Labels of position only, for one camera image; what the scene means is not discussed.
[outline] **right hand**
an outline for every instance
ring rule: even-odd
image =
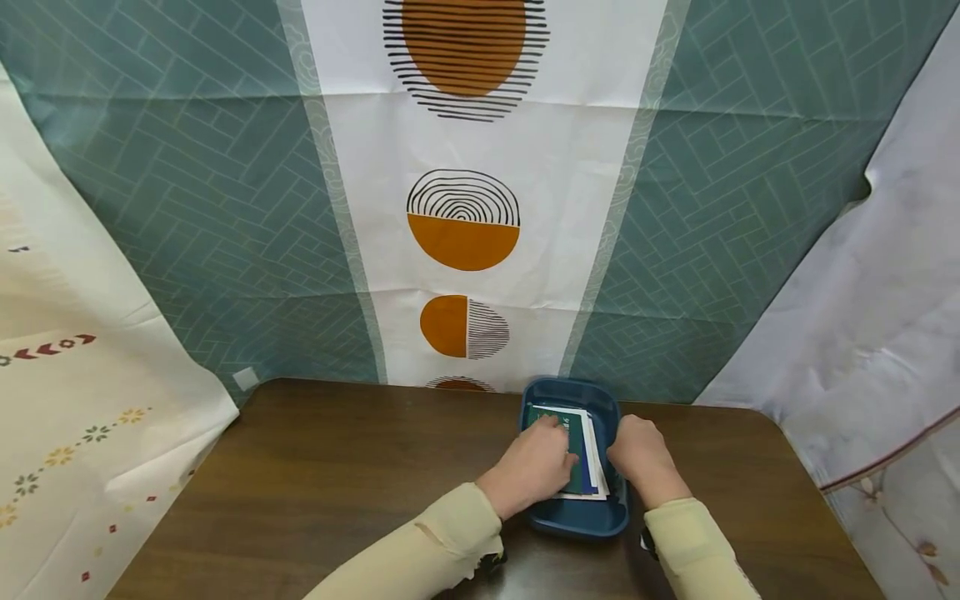
[[[634,485],[647,510],[693,496],[677,472],[662,434],[651,420],[636,415],[621,419],[616,441],[607,449],[607,458]]]
[[[570,481],[578,462],[567,452],[566,429],[556,415],[540,417],[523,430],[495,467],[477,479],[500,520],[546,500]]]

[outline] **beige sleeve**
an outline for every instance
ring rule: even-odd
[[[679,600],[755,600],[733,548],[701,502],[674,500],[645,517],[660,564]]]
[[[429,600],[473,577],[480,559],[503,551],[500,519],[473,484],[330,573],[304,600]]]

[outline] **stack of cards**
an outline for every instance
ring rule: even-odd
[[[569,451],[580,457],[570,472],[570,483],[556,496],[568,500],[606,500],[610,494],[593,433],[593,419],[582,409],[534,405],[527,411],[529,427],[544,415],[556,415],[569,433]]]

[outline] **blue plastic tray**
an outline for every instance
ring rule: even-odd
[[[527,510],[535,529],[583,540],[604,540],[618,535],[630,522],[630,495],[626,482],[607,460],[607,448],[616,439],[620,406],[606,390],[592,383],[544,377],[523,391],[519,428],[523,430],[527,411],[534,404],[581,408],[593,417],[600,461],[611,495],[605,501],[550,499]]]

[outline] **red arrow pattern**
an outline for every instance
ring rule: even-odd
[[[73,337],[78,340],[81,340],[81,346],[90,344],[91,342],[97,339],[97,336],[90,335],[89,333],[79,333]],[[54,350],[53,349],[54,345],[59,345],[60,348],[64,348],[64,349]],[[20,358],[23,360],[35,360],[37,358],[42,358],[43,356],[53,356],[55,354],[62,354],[68,349],[72,348],[73,346],[74,346],[74,343],[70,340],[70,338],[67,338],[65,340],[59,340],[58,342],[49,342],[47,344],[40,345],[39,347],[36,348],[36,350],[31,348],[21,348],[13,354],[13,358]]]
[[[47,356],[53,356],[54,354],[60,354],[57,350],[50,348],[53,344],[44,344],[40,348],[36,349],[37,354],[46,354]]]

